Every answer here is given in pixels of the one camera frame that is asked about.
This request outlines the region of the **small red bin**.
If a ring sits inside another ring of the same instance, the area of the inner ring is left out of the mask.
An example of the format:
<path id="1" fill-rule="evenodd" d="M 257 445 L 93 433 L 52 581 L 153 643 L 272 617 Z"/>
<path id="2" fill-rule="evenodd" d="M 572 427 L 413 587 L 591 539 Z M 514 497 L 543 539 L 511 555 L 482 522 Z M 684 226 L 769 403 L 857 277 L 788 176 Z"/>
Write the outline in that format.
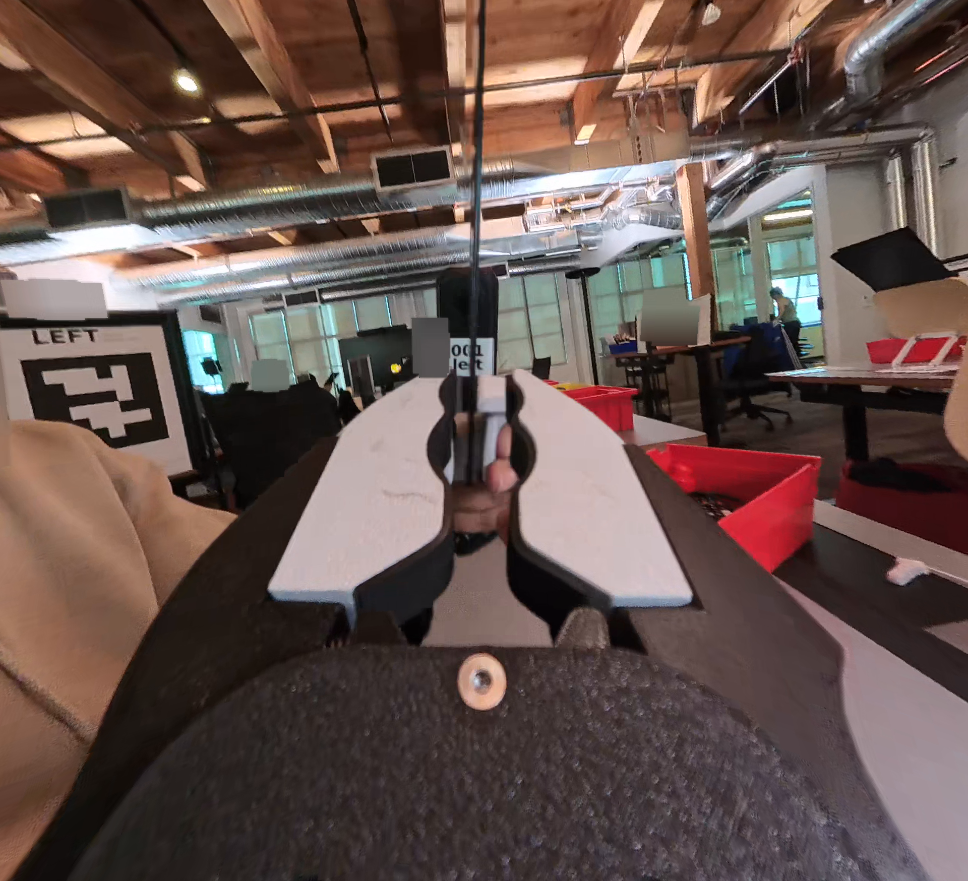
<path id="1" fill-rule="evenodd" d="M 949 365 L 955 365 L 955 364 L 957 364 L 961 360 L 961 357 L 962 357 L 962 354 L 963 354 L 963 351 L 964 351 L 964 347 L 966 346 L 966 337 L 965 336 L 962 336 L 962 339 L 964 340 L 964 343 L 962 345 L 962 353 L 961 353 L 960 357 L 957 358 L 955 361 L 953 361 L 951 363 L 947 363 L 945 365 L 942 365 L 941 367 L 945 367 L 945 366 L 949 366 Z M 890 366 L 891 360 L 895 357 L 895 355 L 897 354 L 897 352 L 900 350 L 901 345 L 903 344 L 903 342 L 905 340 L 906 340 L 906 338 L 905 339 L 889 338 L 889 339 L 882 339 L 882 340 L 876 340 L 876 341 L 868 342 L 866 344 L 866 350 L 867 350 L 867 354 L 868 354 L 868 357 L 869 357 L 869 361 L 873 365 L 877 365 L 877 366 L 882 365 L 882 366 L 889 366 L 889 367 L 891 367 Z M 907 366 L 907 367 L 903 367 L 903 368 L 921 368 L 921 369 L 924 369 L 922 367 L 912 367 L 912 366 Z"/>

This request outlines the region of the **elbow air duct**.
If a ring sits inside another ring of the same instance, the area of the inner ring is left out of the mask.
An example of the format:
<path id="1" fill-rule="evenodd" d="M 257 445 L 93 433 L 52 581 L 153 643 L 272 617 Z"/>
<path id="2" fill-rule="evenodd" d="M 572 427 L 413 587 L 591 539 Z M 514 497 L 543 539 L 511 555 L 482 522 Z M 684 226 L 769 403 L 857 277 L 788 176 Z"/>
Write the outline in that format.
<path id="1" fill-rule="evenodd" d="M 810 122 L 808 129 L 816 131 L 834 125 L 876 102 L 885 87 L 887 56 L 962 1 L 894 2 L 885 14 L 850 42 L 843 59 L 844 92 Z"/>

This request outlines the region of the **red ribbed crate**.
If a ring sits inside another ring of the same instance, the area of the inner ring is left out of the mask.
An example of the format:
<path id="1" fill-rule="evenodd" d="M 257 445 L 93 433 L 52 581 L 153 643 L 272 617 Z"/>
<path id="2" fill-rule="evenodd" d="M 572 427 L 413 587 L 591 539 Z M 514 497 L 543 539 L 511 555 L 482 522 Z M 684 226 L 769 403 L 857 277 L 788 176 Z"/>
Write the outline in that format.
<path id="1" fill-rule="evenodd" d="M 589 385 L 579 391 L 563 393 L 600 418 L 613 431 L 632 428 L 633 398 L 639 394 L 636 389 Z"/>

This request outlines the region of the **framed marker sign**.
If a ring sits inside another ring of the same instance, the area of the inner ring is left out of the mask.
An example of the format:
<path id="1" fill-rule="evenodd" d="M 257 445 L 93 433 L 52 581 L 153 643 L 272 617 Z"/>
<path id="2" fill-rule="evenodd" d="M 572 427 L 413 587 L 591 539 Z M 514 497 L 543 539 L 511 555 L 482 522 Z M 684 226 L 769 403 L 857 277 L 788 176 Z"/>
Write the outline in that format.
<path id="1" fill-rule="evenodd" d="M 199 470 L 206 447 L 181 332 L 171 311 L 2 316 L 2 408 L 10 420 L 84 428 L 168 476 Z"/>

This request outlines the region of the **small clear stand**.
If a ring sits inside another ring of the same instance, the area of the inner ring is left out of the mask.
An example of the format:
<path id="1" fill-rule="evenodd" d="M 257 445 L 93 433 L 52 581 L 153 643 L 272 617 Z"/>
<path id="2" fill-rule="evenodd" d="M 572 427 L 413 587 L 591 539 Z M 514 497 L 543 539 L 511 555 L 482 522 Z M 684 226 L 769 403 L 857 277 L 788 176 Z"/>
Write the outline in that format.
<path id="1" fill-rule="evenodd" d="M 913 335 L 903 342 L 890 366 L 892 369 L 940 367 L 960 357 L 963 343 L 962 337 L 953 333 Z"/>

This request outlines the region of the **red plastic parts bin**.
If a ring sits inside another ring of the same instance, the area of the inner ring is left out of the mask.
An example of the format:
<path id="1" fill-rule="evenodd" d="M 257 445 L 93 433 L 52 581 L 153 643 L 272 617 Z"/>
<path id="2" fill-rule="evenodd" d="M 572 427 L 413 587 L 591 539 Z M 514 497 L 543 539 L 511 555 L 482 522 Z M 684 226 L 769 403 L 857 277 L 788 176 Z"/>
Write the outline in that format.
<path id="1" fill-rule="evenodd" d="M 769 573 L 811 540 L 819 457 L 685 444 L 647 455 Z"/>

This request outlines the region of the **red fabric bag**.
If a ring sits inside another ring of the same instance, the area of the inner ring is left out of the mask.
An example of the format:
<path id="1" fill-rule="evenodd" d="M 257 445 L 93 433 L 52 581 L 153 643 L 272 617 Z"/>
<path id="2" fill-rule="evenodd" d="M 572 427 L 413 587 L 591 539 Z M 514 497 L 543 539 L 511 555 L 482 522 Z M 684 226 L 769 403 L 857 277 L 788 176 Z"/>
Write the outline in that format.
<path id="1" fill-rule="evenodd" d="M 834 501 L 842 511 L 967 553 L 964 466 L 848 461 Z"/>

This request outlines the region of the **black wall screen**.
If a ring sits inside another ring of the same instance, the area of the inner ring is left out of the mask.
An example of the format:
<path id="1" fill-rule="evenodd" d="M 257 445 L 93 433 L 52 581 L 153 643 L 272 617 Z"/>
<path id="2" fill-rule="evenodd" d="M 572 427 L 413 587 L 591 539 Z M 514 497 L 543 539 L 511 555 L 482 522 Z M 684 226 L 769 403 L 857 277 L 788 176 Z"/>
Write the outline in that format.
<path id="1" fill-rule="evenodd" d="M 356 394 L 393 391 L 414 376 L 412 334 L 406 326 L 362 331 L 338 342 L 344 381 Z"/>

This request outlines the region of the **person's left hand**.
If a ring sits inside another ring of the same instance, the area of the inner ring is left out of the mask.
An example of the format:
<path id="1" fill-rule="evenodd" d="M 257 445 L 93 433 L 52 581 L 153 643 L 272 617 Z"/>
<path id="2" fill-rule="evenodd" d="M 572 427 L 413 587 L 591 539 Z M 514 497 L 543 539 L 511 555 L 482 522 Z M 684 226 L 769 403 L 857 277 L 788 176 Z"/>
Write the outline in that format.
<path id="1" fill-rule="evenodd" d="M 506 541 L 513 494 L 519 484 L 511 461 L 512 446 L 513 431 L 504 425 L 496 441 L 496 457 L 482 481 L 453 486 L 455 532 L 496 534 Z"/>

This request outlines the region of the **black board with wooden rim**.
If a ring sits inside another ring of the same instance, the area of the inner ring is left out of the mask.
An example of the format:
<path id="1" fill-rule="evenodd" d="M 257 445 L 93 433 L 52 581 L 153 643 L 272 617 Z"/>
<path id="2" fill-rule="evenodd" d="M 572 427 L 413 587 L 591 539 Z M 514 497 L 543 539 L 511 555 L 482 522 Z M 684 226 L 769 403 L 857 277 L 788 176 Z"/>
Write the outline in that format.
<path id="1" fill-rule="evenodd" d="M 945 413 L 943 415 L 943 427 L 949 444 L 965 461 L 968 458 L 967 378 L 967 355 L 962 355 L 961 362 L 951 383 Z"/>
<path id="2" fill-rule="evenodd" d="M 883 339 L 932 333 L 966 337 L 966 279 L 951 272 L 910 228 L 836 249 L 830 258 L 871 291 L 887 332 Z"/>

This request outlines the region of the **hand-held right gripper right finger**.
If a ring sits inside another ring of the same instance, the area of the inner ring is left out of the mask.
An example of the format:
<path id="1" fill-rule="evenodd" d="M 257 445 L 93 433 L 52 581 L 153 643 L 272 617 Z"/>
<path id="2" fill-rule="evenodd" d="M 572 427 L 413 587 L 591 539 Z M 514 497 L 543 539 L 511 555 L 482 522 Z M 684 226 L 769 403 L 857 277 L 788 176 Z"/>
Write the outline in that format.
<path id="1" fill-rule="evenodd" d="M 513 595 L 560 630 L 577 608 L 683 608 L 694 593 L 616 432 L 573 398 L 517 370 L 508 378 L 507 533 Z"/>

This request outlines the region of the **ceiling air vent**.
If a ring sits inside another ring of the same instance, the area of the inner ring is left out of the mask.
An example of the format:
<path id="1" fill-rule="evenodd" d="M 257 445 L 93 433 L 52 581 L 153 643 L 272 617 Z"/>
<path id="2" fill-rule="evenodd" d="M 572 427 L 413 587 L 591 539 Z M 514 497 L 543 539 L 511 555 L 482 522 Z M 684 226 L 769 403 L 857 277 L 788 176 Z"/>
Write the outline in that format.
<path id="1" fill-rule="evenodd" d="M 132 221 L 130 200 L 124 187 L 71 190 L 43 196 L 42 206 L 51 232 L 121 226 Z"/>
<path id="2" fill-rule="evenodd" d="M 375 152 L 370 157 L 374 186 L 381 195 L 455 181 L 448 146 L 411 147 Z"/>

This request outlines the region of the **wooden desk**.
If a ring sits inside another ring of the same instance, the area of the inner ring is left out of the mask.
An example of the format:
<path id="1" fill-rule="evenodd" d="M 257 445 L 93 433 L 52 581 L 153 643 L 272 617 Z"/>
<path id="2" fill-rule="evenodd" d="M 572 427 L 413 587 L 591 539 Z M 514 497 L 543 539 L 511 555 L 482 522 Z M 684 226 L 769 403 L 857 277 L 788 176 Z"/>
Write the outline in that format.
<path id="1" fill-rule="evenodd" d="M 868 411 L 943 415 L 957 365 L 938 367 L 833 368 L 816 366 L 768 374 L 768 380 L 799 391 L 805 403 L 841 409 L 845 457 L 869 458 Z"/>

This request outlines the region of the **black zip tie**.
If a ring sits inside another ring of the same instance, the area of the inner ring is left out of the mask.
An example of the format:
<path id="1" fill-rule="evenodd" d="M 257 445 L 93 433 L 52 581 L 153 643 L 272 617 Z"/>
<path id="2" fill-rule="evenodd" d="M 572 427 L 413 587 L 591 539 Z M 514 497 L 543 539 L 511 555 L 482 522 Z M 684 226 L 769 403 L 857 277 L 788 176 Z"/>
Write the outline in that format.
<path id="1" fill-rule="evenodd" d="M 474 79 L 474 116 L 473 116 L 473 144 L 474 158 L 472 171 L 471 208 L 472 223 L 470 227 L 469 252 L 469 310 L 467 327 L 469 331 L 469 370 L 466 386 L 467 401 L 467 435 L 466 435 L 466 485 L 472 486 L 479 481 L 478 466 L 475 463 L 476 446 L 476 418 L 477 418 L 477 340 L 479 325 L 480 299 L 480 244 L 482 224 L 482 181 L 483 181 L 483 135 L 484 112 L 483 95 L 485 89 L 486 47 L 487 47 L 487 0 L 478 0 L 477 17 L 477 52 Z"/>

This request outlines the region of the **black ceiling pipe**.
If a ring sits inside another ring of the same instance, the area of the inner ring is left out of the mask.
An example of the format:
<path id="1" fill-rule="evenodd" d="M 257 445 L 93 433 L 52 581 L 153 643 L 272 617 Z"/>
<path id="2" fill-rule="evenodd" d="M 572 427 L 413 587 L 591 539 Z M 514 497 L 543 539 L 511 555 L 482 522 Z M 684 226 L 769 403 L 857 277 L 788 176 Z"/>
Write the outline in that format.
<path id="1" fill-rule="evenodd" d="M 352 22 L 352 26 L 357 40 L 358 51 L 364 65 L 365 73 L 367 75 L 367 79 L 373 96 L 373 101 L 375 102 L 377 110 L 379 112 L 381 123 L 384 129 L 384 132 L 386 134 L 386 137 L 392 143 L 394 141 L 394 137 L 392 132 L 391 121 L 386 111 L 386 107 L 384 105 L 382 95 L 381 95 L 379 82 L 371 62 L 370 51 L 369 51 L 369 40 L 367 37 L 366 30 L 364 28 L 364 24 L 362 22 L 362 17 L 359 12 L 357 0 L 345 0 L 345 5 L 347 7 L 347 10 Z"/>

